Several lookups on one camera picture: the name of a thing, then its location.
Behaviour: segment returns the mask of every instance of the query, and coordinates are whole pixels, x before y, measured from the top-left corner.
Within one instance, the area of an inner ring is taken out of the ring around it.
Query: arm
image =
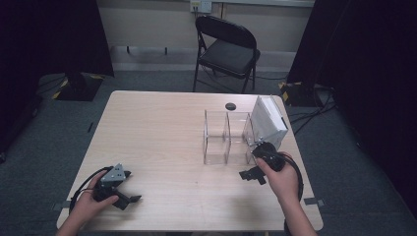
[[[105,174],[106,171],[102,171],[95,175],[89,182],[87,190],[85,190],[78,199],[71,214],[64,221],[61,227],[58,229],[56,235],[59,236],[72,236],[77,235],[78,231],[85,223],[94,218],[99,212],[101,212],[107,206],[110,206],[117,202],[119,197],[111,196],[101,202],[97,202],[92,198],[92,191],[95,183]]]
[[[257,158],[257,163],[268,177],[269,185],[278,198],[291,234],[317,235],[298,201],[297,173],[292,166],[285,163],[281,171],[275,172],[261,158]]]

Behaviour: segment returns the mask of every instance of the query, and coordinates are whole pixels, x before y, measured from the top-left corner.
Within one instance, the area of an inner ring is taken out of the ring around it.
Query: gray carpet
[[[116,72],[106,78],[92,102],[50,99],[59,75],[42,78],[44,100],[37,116],[18,136],[0,165],[0,235],[53,235],[59,211],[77,175],[109,95],[118,89],[191,91],[194,72]],[[258,73],[282,78],[282,73]],[[201,72],[201,78],[216,84]],[[235,79],[219,82],[240,90]],[[257,79],[247,93],[279,94],[279,80]],[[224,92],[197,85],[199,92]],[[287,107],[288,114],[315,111]],[[293,125],[297,130],[304,121]],[[297,143],[318,199],[324,228],[320,235],[417,235],[417,223],[385,173],[359,148],[337,109],[312,119],[296,135]],[[82,233],[81,235],[118,235]]]

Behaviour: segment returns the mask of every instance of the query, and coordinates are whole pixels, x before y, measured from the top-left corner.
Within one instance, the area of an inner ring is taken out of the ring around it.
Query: person's right hand
[[[291,158],[286,152],[282,152],[284,155]],[[278,200],[291,200],[296,199],[298,201],[298,178],[294,168],[285,162],[282,170],[276,172],[272,170],[269,165],[262,160],[257,158],[258,166],[264,171],[268,177],[268,182],[273,192],[278,197]]]

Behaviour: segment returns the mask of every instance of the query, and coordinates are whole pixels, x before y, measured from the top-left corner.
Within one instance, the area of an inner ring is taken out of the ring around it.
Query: wooden table
[[[256,95],[114,91],[68,196],[96,170],[122,163],[132,171],[118,190],[142,195],[125,210],[110,206],[86,231],[276,231],[282,210],[269,185],[244,181],[248,165],[204,165],[205,110],[251,112]],[[279,97],[274,97],[289,124]],[[281,148],[292,154],[304,179],[303,199],[314,194],[291,128]],[[323,227],[317,205],[304,205],[314,228]],[[59,227],[68,216],[64,208]]]

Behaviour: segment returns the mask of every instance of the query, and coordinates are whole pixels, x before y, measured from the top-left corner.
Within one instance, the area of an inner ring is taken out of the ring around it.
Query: chair backrest
[[[196,19],[198,33],[248,48],[257,48],[255,37],[244,27],[212,16]]]

